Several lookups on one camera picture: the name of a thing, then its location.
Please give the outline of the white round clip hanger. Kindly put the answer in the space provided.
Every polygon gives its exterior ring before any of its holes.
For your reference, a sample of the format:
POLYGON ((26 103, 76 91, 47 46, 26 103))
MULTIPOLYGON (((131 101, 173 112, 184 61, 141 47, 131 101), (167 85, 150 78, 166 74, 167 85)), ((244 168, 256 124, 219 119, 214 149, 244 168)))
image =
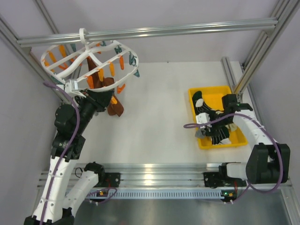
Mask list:
POLYGON ((45 72, 58 82, 58 86, 64 88, 64 84, 69 79, 78 82, 78 91, 71 92, 79 94, 83 89, 95 92, 116 90, 122 92, 126 86, 126 81, 135 76, 140 77, 139 58, 137 54, 128 46, 117 40, 81 42, 79 49, 74 49, 72 53, 66 52, 64 45, 52 45, 48 47, 40 58, 40 63, 45 72), (97 67, 92 71, 88 69, 87 58, 90 57, 97 67), (112 77, 114 84, 91 89, 88 86, 87 78, 100 70, 102 77, 112 77))

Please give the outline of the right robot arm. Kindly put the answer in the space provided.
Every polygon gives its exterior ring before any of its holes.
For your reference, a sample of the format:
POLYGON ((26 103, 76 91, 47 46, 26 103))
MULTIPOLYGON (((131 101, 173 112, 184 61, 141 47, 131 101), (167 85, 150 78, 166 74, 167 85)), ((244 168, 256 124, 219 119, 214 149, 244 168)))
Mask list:
POLYGON ((213 110, 202 99, 195 103, 200 132, 213 145, 230 143, 229 130, 235 125, 245 136, 251 153, 247 162, 225 162, 221 165, 219 181, 229 186, 236 179, 254 184, 275 184, 288 180, 290 148, 279 144, 257 120, 248 103, 240 103, 234 94, 222 97, 223 109, 213 110))

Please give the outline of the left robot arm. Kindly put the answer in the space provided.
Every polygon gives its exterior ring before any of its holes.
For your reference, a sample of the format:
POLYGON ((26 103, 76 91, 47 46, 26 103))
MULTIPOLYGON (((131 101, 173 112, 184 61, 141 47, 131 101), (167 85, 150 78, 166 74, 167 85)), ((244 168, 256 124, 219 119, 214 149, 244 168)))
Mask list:
POLYGON ((57 134, 52 143, 50 167, 46 184, 33 214, 26 225, 72 225, 81 204, 94 186, 105 183, 105 169, 95 162, 88 163, 77 183, 68 189, 68 183, 83 149, 83 132, 95 113, 104 112, 114 92, 83 91, 55 112, 57 134))

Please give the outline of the beige sock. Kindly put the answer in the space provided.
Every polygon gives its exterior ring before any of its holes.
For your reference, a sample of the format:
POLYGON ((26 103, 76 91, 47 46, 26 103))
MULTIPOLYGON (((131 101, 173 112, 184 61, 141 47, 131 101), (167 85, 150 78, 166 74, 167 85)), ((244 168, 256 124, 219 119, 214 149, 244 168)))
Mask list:
POLYGON ((237 126, 232 123, 232 124, 229 124, 229 125, 226 125, 226 127, 228 128, 228 130, 230 130, 231 132, 234 132, 236 129, 237 129, 237 126))

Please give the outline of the yellow plastic tray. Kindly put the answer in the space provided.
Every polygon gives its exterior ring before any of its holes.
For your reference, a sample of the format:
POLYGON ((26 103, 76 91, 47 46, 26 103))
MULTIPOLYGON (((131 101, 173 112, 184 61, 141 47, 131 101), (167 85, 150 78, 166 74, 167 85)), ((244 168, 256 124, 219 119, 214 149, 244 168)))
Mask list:
MULTIPOLYGON (((190 88, 188 89, 188 99, 192 111, 193 122, 196 122, 196 113, 193 105, 192 97, 198 91, 202 92, 202 98, 204 102, 208 104, 214 110, 223 110, 222 97, 231 94, 229 86, 215 86, 215 87, 200 87, 200 88, 190 88)), ((229 148, 229 147, 239 147, 247 145, 247 139, 241 132, 239 128, 232 131, 228 129, 229 133, 229 144, 212 144, 212 138, 204 137, 197 138, 198 146, 200 149, 217 149, 217 148, 229 148)))

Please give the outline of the aluminium top crossbar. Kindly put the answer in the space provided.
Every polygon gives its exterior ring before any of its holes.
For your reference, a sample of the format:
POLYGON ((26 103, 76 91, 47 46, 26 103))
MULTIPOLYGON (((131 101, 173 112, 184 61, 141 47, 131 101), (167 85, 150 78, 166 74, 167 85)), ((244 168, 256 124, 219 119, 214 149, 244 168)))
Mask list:
POLYGON ((186 25, 134 28, 125 30, 86 31, 85 29, 79 29, 78 33, 20 37, 18 38, 17 43, 21 47, 34 47, 58 44, 73 44, 85 41, 92 42, 250 30, 274 30, 277 24, 277 18, 268 17, 231 22, 197 23, 186 25))

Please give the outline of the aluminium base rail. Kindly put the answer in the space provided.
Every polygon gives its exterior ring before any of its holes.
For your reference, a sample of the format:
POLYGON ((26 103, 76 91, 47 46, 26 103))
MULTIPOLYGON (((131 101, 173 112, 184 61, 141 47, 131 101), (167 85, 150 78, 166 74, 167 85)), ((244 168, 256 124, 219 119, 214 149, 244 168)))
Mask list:
POLYGON ((120 173, 120 188, 203 188, 204 172, 217 172, 220 163, 104 164, 107 173, 120 173))

